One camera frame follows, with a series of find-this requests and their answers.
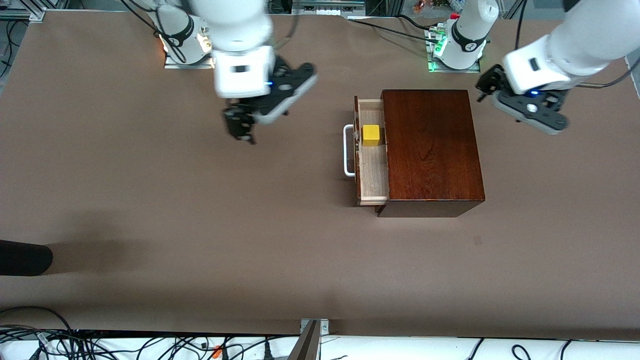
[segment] drawer front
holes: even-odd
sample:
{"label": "drawer front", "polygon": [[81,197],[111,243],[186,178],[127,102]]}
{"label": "drawer front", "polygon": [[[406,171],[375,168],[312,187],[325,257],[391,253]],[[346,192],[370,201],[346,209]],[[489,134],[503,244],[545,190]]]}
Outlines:
{"label": "drawer front", "polygon": [[358,204],[361,206],[384,205],[389,200],[387,146],[362,146],[360,143],[360,129],[363,125],[379,125],[380,128],[384,128],[382,100],[356,97],[354,106],[355,177]]}

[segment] black cylinder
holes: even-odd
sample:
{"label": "black cylinder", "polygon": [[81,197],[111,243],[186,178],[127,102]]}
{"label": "black cylinder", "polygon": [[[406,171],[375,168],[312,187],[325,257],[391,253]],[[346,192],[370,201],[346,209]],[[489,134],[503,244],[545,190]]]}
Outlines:
{"label": "black cylinder", "polygon": [[36,276],[47,271],[53,261],[45,245],[0,240],[0,275]]}

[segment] table surface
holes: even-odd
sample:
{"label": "table surface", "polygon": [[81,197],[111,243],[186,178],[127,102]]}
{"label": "table surface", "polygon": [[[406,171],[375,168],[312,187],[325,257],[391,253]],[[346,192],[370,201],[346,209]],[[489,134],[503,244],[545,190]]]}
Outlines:
{"label": "table surface", "polygon": [[[396,19],[372,20],[405,29]],[[290,17],[275,17],[278,37]],[[522,42],[556,23],[525,22]],[[482,68],[513,48],[498,21]],[[545,135],[472,102],[486,202],[459,218],[377,218],[342,174],[353,96],[466,89],[424,44],[305,16],[282,50],[319,81],[258,145],[225,133],[210,70],[164,70],[128,13],[51,12],[0,98],[0,238],[51,244],[49,275],[0,305],[89,329],[638,338],[640,101],[630,79],[572,90]],[[625,70],[617,61],[593,81]],[[58,326],[35,313],[4,323]]]}

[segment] black band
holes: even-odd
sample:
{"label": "black band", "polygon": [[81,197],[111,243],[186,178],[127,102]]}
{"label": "black band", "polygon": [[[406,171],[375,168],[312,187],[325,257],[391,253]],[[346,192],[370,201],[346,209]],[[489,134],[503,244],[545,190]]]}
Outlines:
{"label": "black band", "polygon": [[182,46],[182,43],[189,38],[191,34],[193,34],[193,29],[195,27],[193,19],[190,16],[187,17],[189,18],[189,24],[187,24],[187,27],[184,28],[184,30],[173,35],[167,34],[166,40],[170,41],[176,47]]}
{"label": "black band", "polygon": [[482,43],[484,42],[484,40],[487,37],[487,35],[485,35],[482,39],[479,39],[479,40],[471,40],[469,38],[465,38],[458,31],[458,21],[457,20],[451,26],[451,35],[453,36],[453,40],[455,40],[458,44],[460,44],[460,47],[462,48],[462,51],[464,51],[465,53],[473,53],[480,45],[482,45]]}

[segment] brown table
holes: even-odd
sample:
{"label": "brown table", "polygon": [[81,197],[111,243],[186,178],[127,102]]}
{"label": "brown table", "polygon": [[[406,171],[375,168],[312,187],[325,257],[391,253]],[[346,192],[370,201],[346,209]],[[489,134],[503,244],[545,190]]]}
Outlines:
{"label": "brown table", "polygon": [[[290,21],[275,18],[279,37]],[[526,22],[523,43],[554,25]],[[484,69],[515,28],[496,23]],[[78,328],[295,332],[317,316],[343,334],[640,336],[631,80],[572,91],[558,136],[473,102],[486,202],[377,218],[342,174],[353,96],[475,97],[476,76],[430,74],[421,42],[340,17],[302,18],[282,54],[314,62],[319,82],[249,146],[225,133],[212,72],[164,70],[132,15],[30,25],[0,98],[0,238],[58,257],[51,275],[0,279],[0,304],[53,307]],[[59,326],[16,316],[3,322]]]}

